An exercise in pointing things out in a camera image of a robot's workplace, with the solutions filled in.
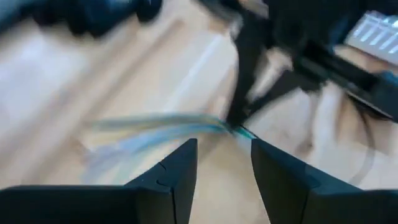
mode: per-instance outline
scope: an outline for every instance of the black device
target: black device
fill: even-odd
[[[32,16],[40,26],[65,22],[74,35],[85,32],[105,35],[113,27],[137,14],[140,22],[150,22],[159,14],[163,0],[17,0],[3,1],[0,31]]]

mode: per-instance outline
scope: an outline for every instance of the wooden floor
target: wooden floor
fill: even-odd
[[[134,18],[101,42],[75,40],[61,27],[27,21],[0,42],[0,186],[81,184],[84,155],[98,138],[93,119],[153,112],[224,116],[237,55],[227,26],[188,1],[171,0],[159,19]],[[354,49],[339,54],[370,71],[396,69]],[[257,91],[272,83],[288,58],[269,52]],[[371,121],[375,162],[363,189],[398,188],[398,127]],[[363,125],[335,86],[320,96],[296,91],[256,116],[248,128],[264,140],[350,181],[368,151]],[[249,144],[228,135],[200,135],[198,181],[191,223],[267,223],[252,173]],[[132,157],[131,166],[95,184],[123,184],[172,152],[180,141]]]

